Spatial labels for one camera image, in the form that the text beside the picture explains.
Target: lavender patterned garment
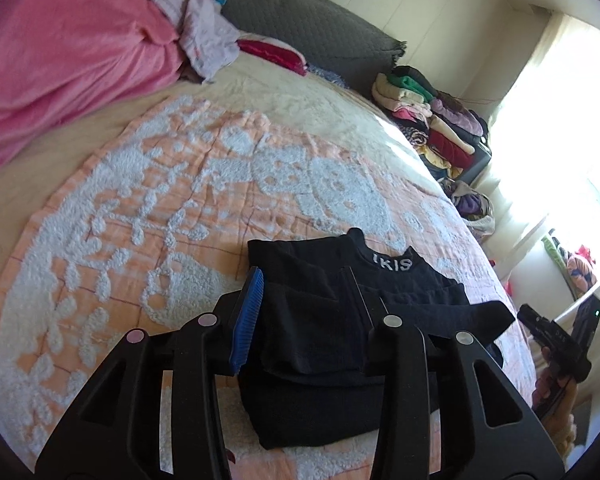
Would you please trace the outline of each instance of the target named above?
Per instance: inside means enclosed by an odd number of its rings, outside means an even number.
[[[240,32],[220,14],[215,0],[151,0],[180,34],[178,43],[202,79],[234,62]]]

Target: red and white pillow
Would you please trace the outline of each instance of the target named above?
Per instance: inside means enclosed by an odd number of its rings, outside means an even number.
[[[299,75],[306,75],[306,59],[301,52],[284,41],[250,32],[241,32],[238,46],[247,54],[266,59]]]

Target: pink plush fabric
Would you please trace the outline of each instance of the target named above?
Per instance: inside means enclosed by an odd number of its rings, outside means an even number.
[[[0,0],[0,167],[51,127],[176,81],[177,39],[148,0]]]

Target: black handheld device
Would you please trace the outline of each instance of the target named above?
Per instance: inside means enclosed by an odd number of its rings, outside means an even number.
[[[540,316],[528,304],[520,307],[518,320],[529,329],[540,346],[551,351],[549,370],[554,378],[571,376],[581,383],[589,376],[591,362],[587,352],[600,320],[600,300],[595,295],[591,294],[578,307],[571,335],[555,321]],[[549,397],[534,409],[540,420],[553,412],[564,397],[564,391],[554,381]]]

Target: crumpled lavender fabric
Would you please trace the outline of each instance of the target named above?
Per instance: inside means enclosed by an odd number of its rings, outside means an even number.
[[[482,126],[480,126],[480,123],[470,111],[467,111],[466,114],[464,112],[453,112],[449,108],[446,108],[444,103],[438,98],[433,99],[430,105],[435,113],[442,115],[445,119],[448,119],[456,126],[460,126],[470,134],[477,137],[484,135]]]
[[[234,62],[240,31],[220,14],[215,0],[151,0],[180,34],[178,43],[202,79]]]

